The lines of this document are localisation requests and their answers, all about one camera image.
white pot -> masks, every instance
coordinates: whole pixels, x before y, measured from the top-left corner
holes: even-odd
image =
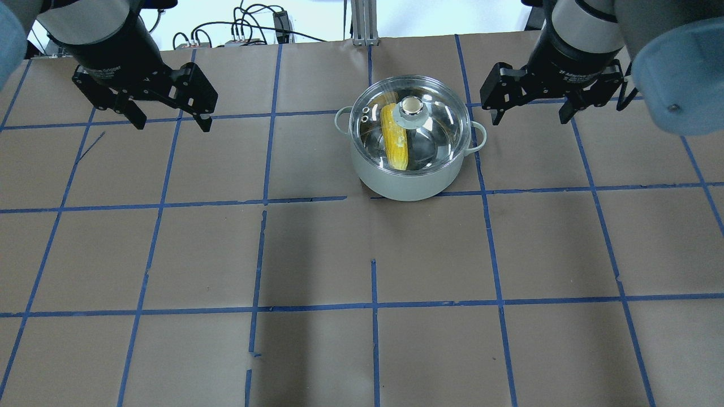
[[[403,83],[409,83],[410,80],[412,80],[413,83],[432,83],[435,91],[437,91],[437,89],[442,89],[443,91],[448,92],[444,94],[444,96],[448,97],[448,99],[446,99],[448,104],[430,104],[429,106],[431,106],[431,109],[446,109],[445,112],[447,113],[447,116],[445,116],[445,118],[449,117],[450,122],[452,123],[451,127],[457,129],[455,134],[458,139],[455,140],[454,149],[451,146],[449,151],[445,150],[444,154],[438,154],[438,159],[435,161],[434,165],[427,164],[427,167],[411,171],[393,169],[390,168],[389,165],[386,165],[384,156],[382,158],[372,157],[368,151],[369,147],[366,149],[363,146],[364,142],[361,140],[359,132],[361,131],[361,128],[369,129],[370,127],[373,127],[374,124],[370,123],[372,123],[374,119],[370,117],[375,117],[374,112],[371,112],[370,108],[367,106],[369,105],[370,100],[374,101],[381,98],[379,92],[375,93],[374,91],[382,88],[382,92],[387,92],[386,94],[396,96],[398,94],[396,88],[391,88],[389,83],[388,86],[385,87],[386,81],[389,82],[394,80],[397,80],[397,83],[401,80],[407,80]],[[451,114],[451,108],[447,107],[449,104],[452,104],[453,107],[456,108],[455,114]],[[338,120],[342,114],[353,112],[354,109],[366,110],[366,114],[368,116],[362,116],[361,120],[361,123],[363,123],[362,125],[366,127],[360,127],[359,114],[351,114],[348,125],[349,130],[344,131],[339,126]],[[398,123],[405,126],[410,122],[402,123],[398,121]],[[389,78],[377,83],[376,85],[372,85],[355,102],[355,106],[347,106],[337,112],[334,116],[334,125],[342,134],[348,136],[350,139],[352,164],[362,182],[379,195],[396,201],[419,201],[442,192],[451,183],[453,183],[455,177],[458,176],[465,157],[483,148],[487,140],[487,131],[485,130],[485,127],[480,123],[469,119],[468,110],[465,108],[465,104],[463,104],[449,88],[431,78],[418,76]],[[406,128],[415,130],[415,126],[417,125],[412,124],[411,126],[412,127]],[[473,148],[469,147],[471,144],[472,133],[470,126],[475,127],[482,133],[482,140],[480,144]],[[429,124],[426,128],[429,128],[432,131],[433,124]],[[376,147],[378,149],[375,151],[379,153],[379,141],[377,141],[377,143]]]

pot lid knob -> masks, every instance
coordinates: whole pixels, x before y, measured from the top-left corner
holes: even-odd
[[[406,96],[397,103],[392,118],[402,128],[415,130],[427,122],[430,111],[417,96]]]
[[[409,114],[410,116],[421,112],[423,106],[422,101],[417,96],[407,96],[400,101],[400,108],[402,108],[405,114]]]

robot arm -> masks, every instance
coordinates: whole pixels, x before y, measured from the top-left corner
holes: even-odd
[[[480,89],[494,125],[514,106],[566,98],[560,122],[605,105],[623,83],[615,55],[627,46],[633,78],[654,122],[671,133],[724,128],[724,1],[543,0],[546,23],[528,64],[499,62]]]
[[[198,65],[173,70],[163,63],[138,16],[142,0],[2,1],[19,20],[35,12],[53,41],[76,58],[72,80],[97,109],[113,109],[140,130],[146,115],[134,100],[160,101],[191,114],[202,131],[211,129],[218,93]]]

white wall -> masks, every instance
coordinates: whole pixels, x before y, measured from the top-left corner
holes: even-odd
[[[245,5],[257,1],[245,0]],[[293,29],[298,32],[327,41],[349,36],[350,10],[347,22],[343,24],[342,0],[273,0],[268,4],[284,7],[292,18]],[[171,49],[176,32],[188,35],[203,22],[232,21],[232,10],[238,5],[238,0],[179,0],[178,6],[167,10],[161,18],[153,39],[161,50]],[[529,13],[530,7],[517,0],[377,0],[377,30],[381,37],[517,31],[525,28]],[[260,12],[255,16],[260,25],[274,27],[271,12]],[[150,28],[156,19],[156,11],[143,10],[141,17]],[[215,25],[204,29],[217,46],[231,39],[229,28],[229,25]],[[36,22],[34,29],[43,45],[47,43],[42,26]],[[274,33],[268,31],[266,36],[271,43]],[[29,39],[37,45],[32,34]],[[311,40],[297,37],[296,41]]]

pot handle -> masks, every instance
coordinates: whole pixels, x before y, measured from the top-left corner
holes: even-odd
[[[346,106],[346,107],[341,108],[340,110],[337,110],[337,114],[334,115],[334,126],[343,135],[349,135],[350,133],[347,133],[340,128],[339,119],[340,119],[340,116],[342,116],[344,113],[349,113],[351,111],[352,111],[352,106]]]
[[[481,125],[478,122],[474,122],[474,121],[470,121],[470,124],[483,133],[483,141],[481,141],[480,144],[478,144],[477,146],[475,146],[473,148],[466,148],[465,156],[468,156],[472,153],[480,151],[480,149],[483,148],[485,146],[485,143],[488,141],[488,130],[485,130],[485,126]]]

